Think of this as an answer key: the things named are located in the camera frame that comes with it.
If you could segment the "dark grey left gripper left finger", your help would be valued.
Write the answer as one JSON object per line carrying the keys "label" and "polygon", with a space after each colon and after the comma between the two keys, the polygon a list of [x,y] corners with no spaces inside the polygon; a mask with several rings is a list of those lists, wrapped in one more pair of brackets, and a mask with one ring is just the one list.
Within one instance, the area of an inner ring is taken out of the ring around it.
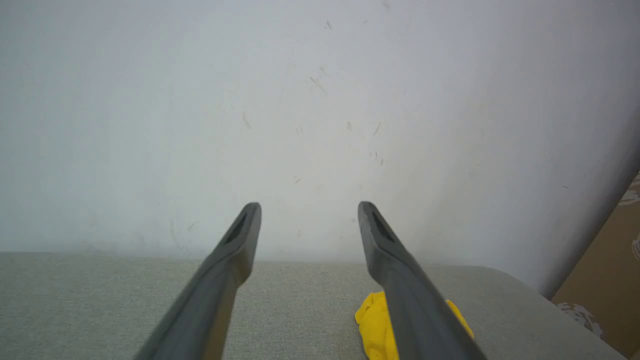
{"label": "dark grey left gripper left finger", "polygon": [[238,289],[258,248],[262,208],[247,203],[134,360],[222,360]]}

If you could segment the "yellow t-shirt with print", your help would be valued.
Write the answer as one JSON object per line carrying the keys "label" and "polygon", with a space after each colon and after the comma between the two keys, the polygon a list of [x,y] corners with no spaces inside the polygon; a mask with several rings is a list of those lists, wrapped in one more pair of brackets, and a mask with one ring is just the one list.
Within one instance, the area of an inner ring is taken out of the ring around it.
{"label": "yellow t-shirt with print", "polygon": [[354,317],[369,360],[399,360],[385,292],[368,294]]}

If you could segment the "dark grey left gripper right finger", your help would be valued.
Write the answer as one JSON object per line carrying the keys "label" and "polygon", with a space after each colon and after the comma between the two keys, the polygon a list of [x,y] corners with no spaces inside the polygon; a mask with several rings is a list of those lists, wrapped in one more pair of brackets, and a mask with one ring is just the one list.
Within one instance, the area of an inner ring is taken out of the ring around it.
{"label": "dark grey left gripper right finger", "polygon": [[384,290],[399,360],[487,360],[372,202],[358,205],[371,278]]}

